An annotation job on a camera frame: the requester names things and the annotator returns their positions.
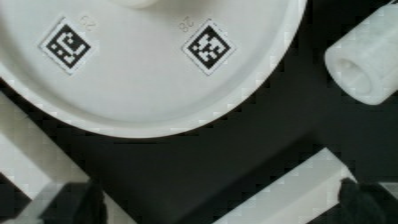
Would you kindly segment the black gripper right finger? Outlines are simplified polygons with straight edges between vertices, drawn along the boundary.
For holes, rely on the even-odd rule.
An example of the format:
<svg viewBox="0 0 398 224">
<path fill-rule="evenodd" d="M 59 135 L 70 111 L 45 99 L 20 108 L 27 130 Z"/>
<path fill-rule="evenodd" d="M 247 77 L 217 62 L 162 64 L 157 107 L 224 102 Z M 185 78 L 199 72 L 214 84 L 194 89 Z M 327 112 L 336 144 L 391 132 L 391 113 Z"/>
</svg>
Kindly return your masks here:
<svg viewBox="0 0 398 224">
<path fill-rule="evenodd" d="M 398 182 L 341 180 L 340 224 L 398 224 Z"/>
</svg>

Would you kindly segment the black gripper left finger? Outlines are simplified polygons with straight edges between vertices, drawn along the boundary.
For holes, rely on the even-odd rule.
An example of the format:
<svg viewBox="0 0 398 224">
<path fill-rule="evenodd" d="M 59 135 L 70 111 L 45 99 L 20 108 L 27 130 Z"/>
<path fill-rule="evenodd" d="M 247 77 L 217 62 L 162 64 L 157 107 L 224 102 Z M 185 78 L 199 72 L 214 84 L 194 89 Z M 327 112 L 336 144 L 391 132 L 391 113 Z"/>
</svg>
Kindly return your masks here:
<svg viewBox="0 0 398 224">
<path fill-rule="evenodd" d="M 43 224 L 109 224 L 105 195 L 93 182 L 70 182 L 39 214 Z"/>
</svg>

